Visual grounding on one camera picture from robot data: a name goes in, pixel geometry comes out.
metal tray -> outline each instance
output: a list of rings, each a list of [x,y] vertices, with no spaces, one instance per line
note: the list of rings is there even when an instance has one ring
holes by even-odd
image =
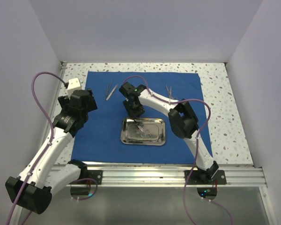
[[[153,118],[125,118],[122,124],[121,141],[124,144],[163,145],[165,122]]]

white enclosure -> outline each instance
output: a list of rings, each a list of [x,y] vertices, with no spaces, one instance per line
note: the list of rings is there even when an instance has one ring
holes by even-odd
[[[228,62],[256,167],[281,224],[281,0],[0,0],[0,225],[4,187],[32,159],[45,118],[30,83],[69,62]],[[58,83],[37,81],[52,110]]]
[[[227,62],[262,0],[30,0],[69,62]]]

blue cloth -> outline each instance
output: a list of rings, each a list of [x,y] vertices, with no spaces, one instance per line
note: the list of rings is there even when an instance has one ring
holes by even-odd
[[[120,140],[122,121],[128,117],[124,108],[124,96],[119,92],[125,78],[132,75],[143,76],[149,87],[163,96],[168,96],[165,85],[172,86],[174,98],[198,98],[203,100],[198,74],[186,73],[136,73],[136,72],[89,72],[86,88],[91,88],[98,109],[89,113],[89,120],[76,135],[72,159],[81,161],[111,163],[153,163],[153,164],[188,164],[194,162],[186,143],[176,137],[171,129],[169,119],[162,113],[145,106],[145,118],[162,118],[166,124],[166,143],[162,146],[129,145]],[[108,101],[104,101],[107,87],[112,80],[112,88],[117,90]],[[140,78],[129,80],[134,86],[144,84]],[[205,107],[202,103],[191,102],[199,118],[199,127],[206,121]],[[210,152],[208,127],[201,133],[202,139]]]

purple cable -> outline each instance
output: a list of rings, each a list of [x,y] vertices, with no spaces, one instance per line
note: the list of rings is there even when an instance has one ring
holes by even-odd
[[[79,200],[79,201],[81,201],[81,200],[87,200],[87,199],[91,198],[91,197],[97,192],[97,189],[98,189],[98,183],[97,183],[97,181],[94,180],[94,179],[91,179],[91,178],[82,178],[82,179],[79,179],[79,180],[75,180],[75,181],[73,181],[73,182],[75,183],[75,182],[85,181],[85,180],[90,180],[90,181],[94,182],[95,185],[96,185],[96,188],[95,188],[94,192],[93,192],[91,195],[89,195],[89,196],[87,196],[87,197],[85,197],[85,198],[79,198],[79,199],[78,199],[78,198],[75,198],[75,199],[77,199],[77,200]]]
[[[50,139],[49,139],[49,143],[52,142],[53,140],[53,135],[54,135],[54,128],[53,128],[53,124],[50,120],[50,117],[49,115],[46,113],[45,109],[42,107],[42,105],[40,104],[39,100],[37,99],[37,96],[36,96],[36,93],[35,93],[35,90],[34,90],[34,83],[36,81],[36,79],[38,78],[38,76],[42,75],[42,74],[49,74],[51,76],[54,76],[56,77],[57,79],[59,79],[61,82],[63,82],[64,85],[66,85],[66,82],[64,82],[60,77],[58,77],[57,75],[53,74],[53,73],[49,73],[49,72],[40,72],[38,74],[36,74],[34,76],[34,78],[32,79],[32,82],[31,82],[31,91],[32,91],[32,95],[33,95],[33,98],[35,100],[35,102],[37,103],[38,107],[41,109],[41,111],[43,112],[43,114],[45,115],[45,117],[47,118],[48,122],[49,122],[49,125],[50,125],[50,131],[51,131],[51,134],[50,134]],[[36,167],[36,165],[38,164],[39,160],[42,158],[42,156],[45,154],[45,152],[48,150],[49,148],[49,144],[47,144],[45,147],[44,147],[44,150],[41,152],[41,154],[37,157],[37,159],[35,160],[34,164],[31,166],[30,170],[29,170],[29,173],[32,173],[34,168]],[[20,190],[14,200],[14,203],[13,203],[13,206],[11,207],[11,210],[9,212],[9,215],[8,215],[8,218],[7,218],[7,222],[6,222],[6,225],[9,225],[10,223],[10,220],[11,220],[11,217],[13,215],[13,212],[15,210],[15,206],[17,205],[18,201],[19,201],[19,198],[24,190],[24,187],[27,183],[29,179],[29,175],[26,176],[24,182],[22,183],[21,187],[20,187]]]
[[[146,79],[145,79],[144,77],[140,76],[140,75],[133,75],[133,76],[127,77],[127,78],[124,80],[123,84],[124,84],[128,79],[134,78],[134,77],[141,78],[141,79],[145,82],[146,88],[147,88],[147,90],[148,90],[148,92],[149,92],[149,94],[150,94],[151,96],[153,96],[154,98],[156,98],[156,99],[158,99],[158,100],[160,100],[160,101],[162,101],[162,102],[169,103],[168,101],[166,101],[166,100],[164,100],[164,99],[162,99],[162,98],[160,98],[160,97],[158,97],[158,96],[155,96],[155,95],[150,91],[149,85],[148,85],[148,82],[146,81]],[[191,168],[191,170],[190,170],[190,173],[189,173],[189,175],[187,176],[186,181],[185,181],[185,184],[184,184],[184,188],[183,188],[183,205],[184,205],[185,212],[186,212],[187,216],[189,217],[189,219],[192,221],[192,223],[193,223],[194,225],[198,225],[198,224],[194,221],[194,219],[192,218],[190,212],[188,211],[187,205],[186,205],[186,196],[185,196],[185,195],[186,195],[186,185],[187,185],[187,183],[188,183],[189,178],[191,177],[191,174],[192,174],[192,172],[193,172],[194,167],[196,166],[196,161],[197,161],[198,152],[199,152],[199,140],[198,140],[198,137],[199,137],[199,135],[200,135],[202,129],[207,125],[207,123],[208,123],[208,121],[209,121],[209,119],[210,119],[210,116],[211,116],[211,109],[210,109],[209,105],[208,105],[206,102],[204,102],[204,101],[202,101],[202,100],[200,100],[200,99],[193,99],[193,98],[191,98],[191,99],[185,99],[185,100],[181,100],[181,101],[171,102],[171,104],[178,104],[178,103],[184,103],[184,102],[194,102],[194,101],[196,101],[196,102],[201,102],[201,103],[203,103],[203,104],[206,106],[206,108],[208,109],[208,117],[207,117],[206,121],[204,122],[204,124],[202,125],[202,127],[198,130],[197,135],[196,135],[196,154],[195,154],[195,159],[194,159],[193,166],[192,166],[192,168]],[[213,204],[215,204],[215,205],[218,205],[218,206],[222,207],[222,208],[229,214],[230,220],[231,220],[231,225],[233,225],[233,224],[234,224],[234,220],[233,220],[233,217],[232,217],[231,213],[229,212],[229,210],[228,210],[226,207],[224,207],[223,205],[221,205],[220,203],[216,202],[216,201],[211,201],[211,202],[212,202]]]

